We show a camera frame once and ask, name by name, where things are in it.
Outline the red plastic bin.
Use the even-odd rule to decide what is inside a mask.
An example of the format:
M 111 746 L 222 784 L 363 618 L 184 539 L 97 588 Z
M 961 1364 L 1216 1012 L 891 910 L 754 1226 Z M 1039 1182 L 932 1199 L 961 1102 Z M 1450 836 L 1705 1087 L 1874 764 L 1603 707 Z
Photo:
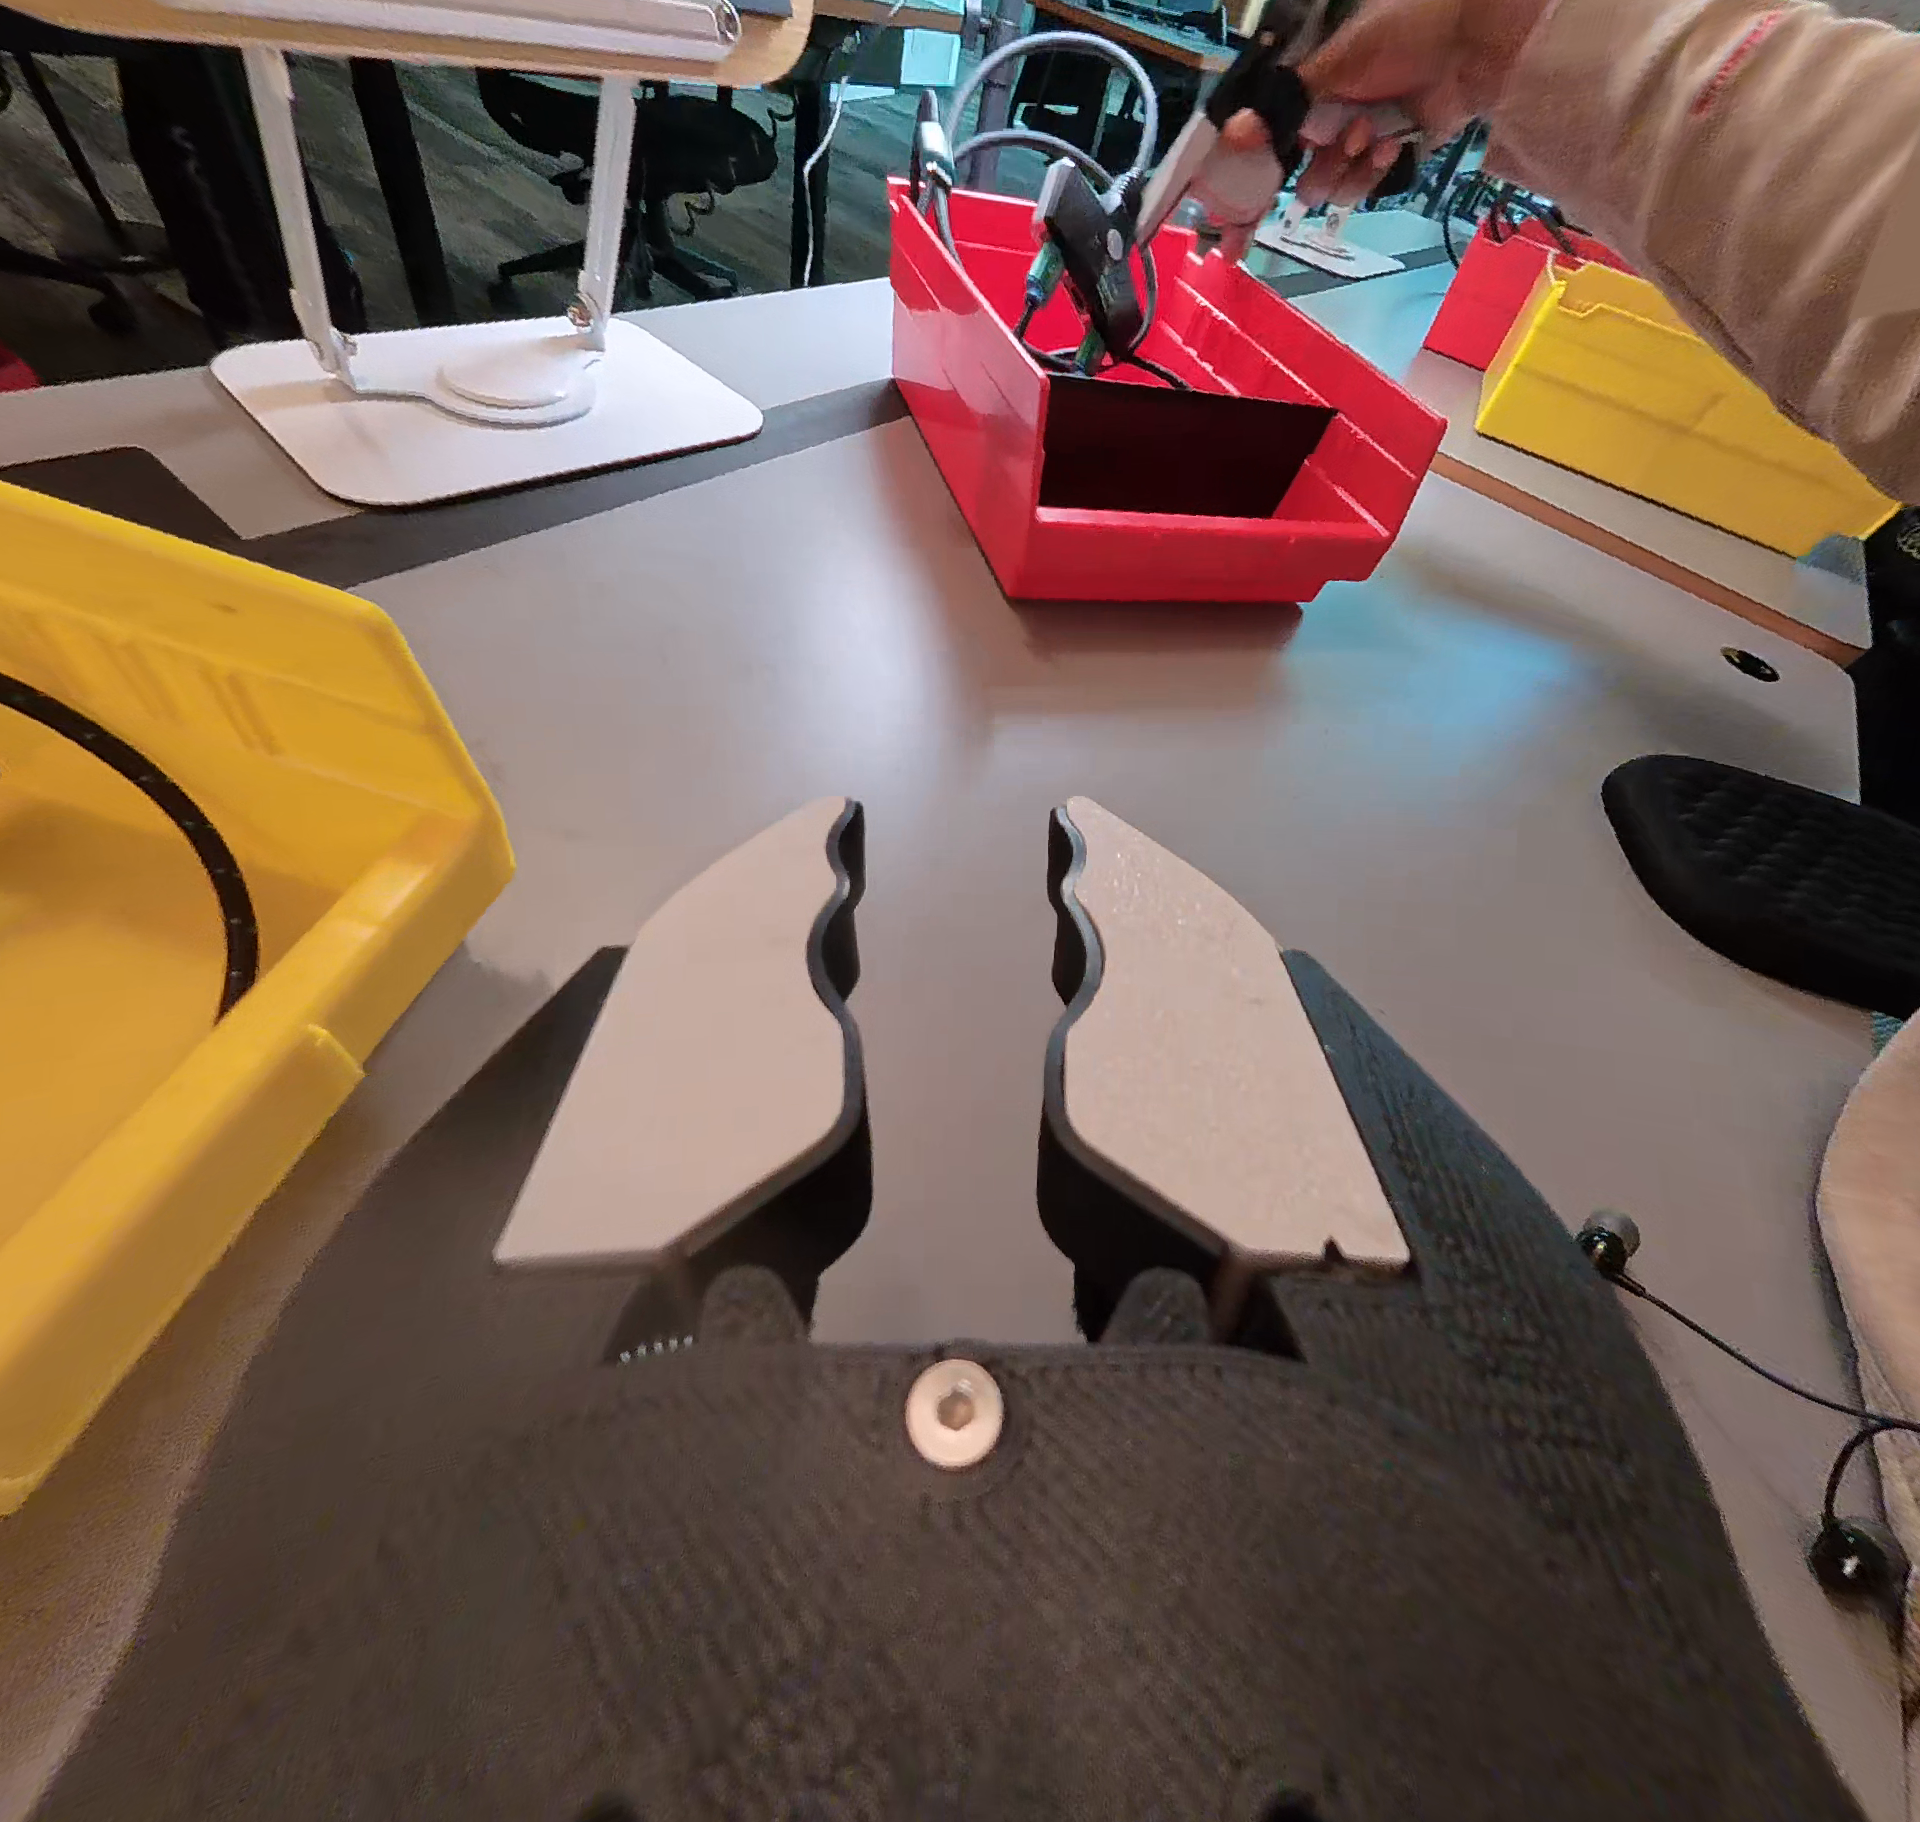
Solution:
M 1154 245 L 1160 305 L 1146 361 L 1187 388 L 1320 404 L 1337 413 L 1269 520 L 1039 506 L 1043 432 L 1079 319 L 1068 297 L 1017 336 L 1036 254 L 1032 207 L 961 190 L 961 261 L 909 182 L 891 208 L 893 374 L 1000 590 L 1017 602 L 1297 605 L 1365 583 L 1429 479 L 1446 418 L 1263 284 L 1245 264 L 1192 252 L 1188 231 Z
M 1543 275 L 1581 266 L 1635 275 L 1614 250 L 1571 224 L 1489 216 L 1468 241 L 1423 348 L 1468 371 L 1487 371 Z

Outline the person's right hand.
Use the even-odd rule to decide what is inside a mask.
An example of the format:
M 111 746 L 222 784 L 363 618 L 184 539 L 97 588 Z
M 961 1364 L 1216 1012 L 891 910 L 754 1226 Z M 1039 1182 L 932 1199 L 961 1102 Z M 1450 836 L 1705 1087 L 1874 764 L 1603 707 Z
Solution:
M 1554 0 L 1361 0 L 1298 65 L 1310 109 L 1297 197 L 1356 207 L 1417 145 L 1489 119 Z

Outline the person in beige hoodie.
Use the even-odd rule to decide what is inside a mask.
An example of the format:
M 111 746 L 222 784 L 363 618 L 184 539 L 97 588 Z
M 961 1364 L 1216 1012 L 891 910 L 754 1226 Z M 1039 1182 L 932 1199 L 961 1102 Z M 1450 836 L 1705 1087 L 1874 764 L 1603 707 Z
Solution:
M 1864 1409 L 1918 1420 L 1918 1018 L 1864 1069 L 1822 1157 L 1816 1223 Z M 1885 1516 L 1906 1558 L 1899 1593 L 1906 1816 L 1918 1816 L 1918 1439 L 1885 1435 Z

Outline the black wired earphones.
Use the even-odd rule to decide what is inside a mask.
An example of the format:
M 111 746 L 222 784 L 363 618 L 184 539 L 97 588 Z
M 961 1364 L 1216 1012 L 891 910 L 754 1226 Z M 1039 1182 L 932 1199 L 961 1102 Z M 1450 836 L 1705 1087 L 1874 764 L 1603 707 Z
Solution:
M 1878 1449 L 1899 1437 L 1917 1440 L 1917 1418 L 1872 1409 L 1862 1402 L 1824 1396 L 1805 1382 L 1767 1367 L 1695 1320 L 1692 1314 L 1670 1304 L 1635 1273 L 1635 1262 L 1643 1246 L 1643 1230 L 1631 1215 L 1623 1210 L 1591 1212 L 1579 1226 L 1575 1245 L 1594 1275 L 1623 1296 L 1658 1313 L 1670 1325 L 1692 1334 L 1696 1343 L 1705 1344 L 1717 1356 L 1732 1363 L 1743 1373 L 1763 1380 L 1790 1400 L 1851 1424 L 1851 1432 L 1829 1464 L 1814 1533 L 1806 1549 L 1806 1567 L 1831 1598 L 1892 1610 L 1906 1593 L 1910 1558 L 1899 1553 L 1895 1530 L 1867 1516 L 1844 1514 L 1841 1503 L 1843 1488 L 1857 1463 L 1860 1463 L 1871 1449 Z

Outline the black bin divider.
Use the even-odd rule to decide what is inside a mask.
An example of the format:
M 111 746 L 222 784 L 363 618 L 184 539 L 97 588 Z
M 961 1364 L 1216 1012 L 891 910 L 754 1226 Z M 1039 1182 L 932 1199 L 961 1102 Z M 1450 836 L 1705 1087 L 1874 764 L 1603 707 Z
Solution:
M 1058 377 L 1036 504 L 1271 520 L 1334 422 L 1337 410 L 1319 402 Z

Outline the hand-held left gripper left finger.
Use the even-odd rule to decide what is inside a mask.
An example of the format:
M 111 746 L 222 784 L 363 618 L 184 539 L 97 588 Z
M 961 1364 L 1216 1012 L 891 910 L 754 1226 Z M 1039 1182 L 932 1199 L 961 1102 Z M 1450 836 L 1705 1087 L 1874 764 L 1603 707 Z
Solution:
M 727 852 L 641 927 L 493 1246 L 509 1271 L 747 1256 L 822 1277 L 872 1215 L 852 1018 L 859 801 Z

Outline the black office chair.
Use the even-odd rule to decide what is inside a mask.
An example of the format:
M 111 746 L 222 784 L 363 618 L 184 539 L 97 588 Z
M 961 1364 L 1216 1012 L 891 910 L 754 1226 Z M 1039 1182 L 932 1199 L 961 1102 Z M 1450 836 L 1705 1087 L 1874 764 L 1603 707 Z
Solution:
M 551 182 L 569 202 L 584 207 L 595 190 L 598 89 L 500 68 L 480 68 L 477 87 L 483 109 L 511 140 L 548 158 L 578 161 L 574 168 L 556 170 Z M 777 127 L 738 109 L 732 91 L 701 99 L 663 84 L 639 89 L 614 306 L 648 303 L 658 279 L 695 303 L 734 298 L 738 276 L 718 261 L 680 248 L 690 227 L 674 224 L 668 210 L 684 200 L 693 219 L 707 216 L 717 199 L 765 185 L 777 173 Z

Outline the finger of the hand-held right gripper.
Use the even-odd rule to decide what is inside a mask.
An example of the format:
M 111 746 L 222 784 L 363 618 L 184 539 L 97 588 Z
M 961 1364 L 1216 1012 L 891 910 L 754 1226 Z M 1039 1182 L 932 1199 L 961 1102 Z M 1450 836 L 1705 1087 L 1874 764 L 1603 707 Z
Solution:
M 1187 124 L 1141 190 L 1134 246 L 1148 246 L 1200 179 L 1213 156 L 1213 124 Z
M 1224 261 L 1246 258 L 1280 194 L 1282 163 L 1271 147 L 1213 151 L 1200 170 L 1200 207 Z

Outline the yellow plastic bin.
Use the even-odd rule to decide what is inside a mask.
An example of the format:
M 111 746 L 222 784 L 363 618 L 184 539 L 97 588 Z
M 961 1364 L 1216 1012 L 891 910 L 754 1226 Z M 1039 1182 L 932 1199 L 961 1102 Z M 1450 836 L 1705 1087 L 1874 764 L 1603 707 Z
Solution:
M 1549 258 L 1484 371 L 1474 432 L 1796 563 L 1900 509 L 1654 284 L 1596 261 Z
M 6 486 L 2 1511 L 516 873 L 371 600 Z

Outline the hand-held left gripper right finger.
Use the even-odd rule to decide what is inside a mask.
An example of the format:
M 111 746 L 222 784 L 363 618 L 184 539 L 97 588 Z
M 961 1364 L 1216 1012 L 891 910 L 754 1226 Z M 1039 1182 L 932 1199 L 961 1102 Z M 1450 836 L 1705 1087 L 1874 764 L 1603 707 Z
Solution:
M 1132 1283 L 1198 1287 L 1205 1332 L 1260 1330 L 1271 1278 L 1414 1273 L 1304 995 L 1307 963 L 1213 877 L 1090 796 L 1048 818 L 1039 1215 L 1084 1339 Z

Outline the person's right forearm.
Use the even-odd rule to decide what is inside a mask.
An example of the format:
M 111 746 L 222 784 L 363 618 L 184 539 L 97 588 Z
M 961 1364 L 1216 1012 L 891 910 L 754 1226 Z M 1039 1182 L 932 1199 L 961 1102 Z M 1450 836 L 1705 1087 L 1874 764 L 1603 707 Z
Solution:
M 1493 140 L 1783 414 L 1917 506 L 1917 35 L 1796 0 L 1549 0 Z

